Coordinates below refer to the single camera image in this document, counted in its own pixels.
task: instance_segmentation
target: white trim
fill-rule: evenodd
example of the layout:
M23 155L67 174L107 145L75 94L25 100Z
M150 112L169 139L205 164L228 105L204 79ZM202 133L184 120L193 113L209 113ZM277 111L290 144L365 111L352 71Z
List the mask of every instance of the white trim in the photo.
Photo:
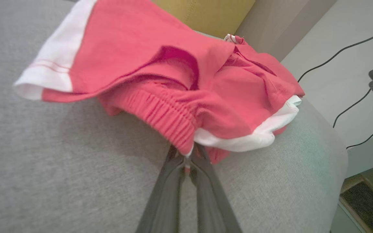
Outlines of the white trim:
M18 95L42 99L44 88L71 93L68 70L83 40L87 22L96 0L80 0L58 29L48 38L34 62L14 84Z
M275 139L273 132L289 124L299 112L296 107L301 99L294 95L274 115L259 125L252 134L235 138L221 139L211 132L199 128L195 131L194 141L204 146L217 147L234 152L244 152L271 145Z
M232 41L234 42L234 44L236 44L237 41L235 40L235 36L234 36L234 35L231 35L231 38L232 38Z
M232 36L232 35L231 35L231 34L227 34L227 35L224 37L224 40L225 40L225 41L228 41L228 42L232 42L232 43L234 43L234 41L231 40L230 36Z
M351 212L348 211L348 209L342 204L341 201L338 201L339 207L345 212L345 214L348 216L348 218L351 219L351 221L355 224L355 226L360 230L361 233L367 233L361 225L358 223L358 221L352 216Z

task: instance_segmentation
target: gray couch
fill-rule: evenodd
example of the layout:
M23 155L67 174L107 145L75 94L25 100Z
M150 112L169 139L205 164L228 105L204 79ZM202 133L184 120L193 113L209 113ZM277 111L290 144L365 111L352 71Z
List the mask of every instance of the gray couch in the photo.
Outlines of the gray couch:
M62 0L0 0L0 232L133 232L169 144L95 99L31 102L12 83L69 11ZM306 98L270 147L215 165L244 232L329 232L344 145ZM195 187L181 232L196 232Z

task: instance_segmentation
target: clothing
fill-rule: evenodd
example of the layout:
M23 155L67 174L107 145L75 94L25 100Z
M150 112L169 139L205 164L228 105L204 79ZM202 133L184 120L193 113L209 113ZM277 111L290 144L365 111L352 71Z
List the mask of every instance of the clothing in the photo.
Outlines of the clothing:
M49 102L98 97L110 115L136 115L184 155L194 140L216 146L218 162L222 149L270 145L304 95L274 57L234 40L197 34L148 0L80 0L14 86Z

